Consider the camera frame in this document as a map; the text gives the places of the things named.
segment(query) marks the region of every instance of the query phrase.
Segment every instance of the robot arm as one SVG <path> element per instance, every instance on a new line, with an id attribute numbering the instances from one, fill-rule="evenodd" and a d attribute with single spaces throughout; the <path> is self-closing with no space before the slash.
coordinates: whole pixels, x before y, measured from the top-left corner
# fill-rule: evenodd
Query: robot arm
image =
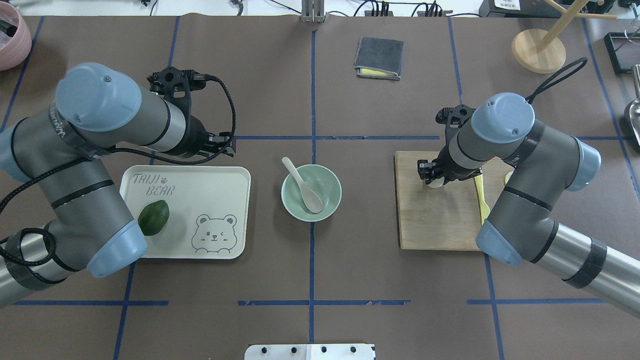
<path id="1" fill-rule="evenodd" d="M 640 262 L 549 217 L 564 190 L 580 190 L 595 177 L 598 151 L 536 120 L 517 94 L 494 95 L 475 111 L 443 111 L 462 120 L 437 159 L 419 161 L 427 184 L 473 177 L 496 156 L 515 167 L 477 235 L 478 247 L 511 266 L 523 259 L 537 263 L 640 317 Z"/>
<path id="2" fill-rule="evenodd" d="M 190 91 L 209 79 L 169 67 L 148 79 L 162 99 L 103 65 L 80 64 L 60 81 L 48 109 L 0 134 L 0 168 L 23 183 L 44 177 L 39 184 L 57 216 L 44 231 L 25 229 L 0 241 L 0 306 L 84 268 L 105 277 L 145 253 L 144 235 L 100 157 L 117 151 L 118 142 L 178 158 L 208 156 L 199 162 L 233 156 L 233 130 L 208 133 L 191 116 Z"/>

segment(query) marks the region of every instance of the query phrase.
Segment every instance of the pink container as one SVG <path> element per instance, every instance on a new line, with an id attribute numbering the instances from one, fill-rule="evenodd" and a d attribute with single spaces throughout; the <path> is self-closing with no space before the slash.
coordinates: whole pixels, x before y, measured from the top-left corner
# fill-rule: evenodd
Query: pink container
<path id="1" fill-rule="evenodd" d="M 0 19 L 18 26 L 12 38 L 0 32 L 0 71 L 3 71 L 17 66 L 29 55 L 31 33 L 18 10 L 9 3 L 0 1 Z"/>

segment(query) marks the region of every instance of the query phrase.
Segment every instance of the white floor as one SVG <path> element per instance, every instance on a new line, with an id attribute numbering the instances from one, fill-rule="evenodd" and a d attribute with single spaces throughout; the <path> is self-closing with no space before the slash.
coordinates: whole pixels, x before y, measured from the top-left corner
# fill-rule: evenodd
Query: white floor
<path id="1" fill-rule="evenodd" d="M 16 6 L 23 15 L 149 15 L 151 4 L 149 1 L 145 7 L 139 0 L 13 0 L 11 4 Z M 301 8 L 301 0 L 277 0 L 296 10 Z M 398 3 L 420 3 L 418 0 L 392 0 Z M 243 15 L 284 15 L 294 13 L 269 0 L 244 0 Z M 340 11 L 353 15 L 362 1 L 356 0 L 325 0 L 324 10 Z M 444 10 L 452 10 L 453 13 L 477 13 L 482 0 L 438 0 L 438 4 Z M 415 9 L 414 4 L 392 4 L 389 10 L 395 16 L 410 16 Z M 364 15 L 364 10 L 370 10 L 371 4 L 362 7 L 359 16 Z M 229 0 L 157 0 L 154 15 L 184 15 L 185 13 L 202 13 L 206 15 L 237 15 L 237 6 Z M 619 8 L 616 5 L 609 12 L 618 15 L 621 19 L 635 17 L 633 10 Z"/>

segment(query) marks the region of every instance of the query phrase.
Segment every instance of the cartoon bear face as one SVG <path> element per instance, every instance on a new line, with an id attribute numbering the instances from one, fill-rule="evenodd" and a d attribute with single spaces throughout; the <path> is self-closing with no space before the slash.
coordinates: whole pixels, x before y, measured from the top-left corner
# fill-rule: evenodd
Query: cartoon bear face
<path id="1" fill-rule="evenodd" d="M 236 225 L 237 219 L 234 215 L 227 215 L 225 218 L 210 218 L 207 214 L 198 217 L 196 223 L 198 228 L 191 238 L 191 245 L 196 252 L 204 249 L 207 252 L 218 252 L 221 250 L 231 253 L 237 244 Z"/>

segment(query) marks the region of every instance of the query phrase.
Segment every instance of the green avocado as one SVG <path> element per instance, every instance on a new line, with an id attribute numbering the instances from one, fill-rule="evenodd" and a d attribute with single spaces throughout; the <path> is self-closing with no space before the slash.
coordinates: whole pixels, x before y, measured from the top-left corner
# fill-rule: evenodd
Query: green avocado
<path id="1" fill-rule="evenodd" d="M 158 200 L 145 206 L 138 216 L 138 225 L 145 236 L 153 236 L 162 230 L 169 220 L 169 205 Z"/>

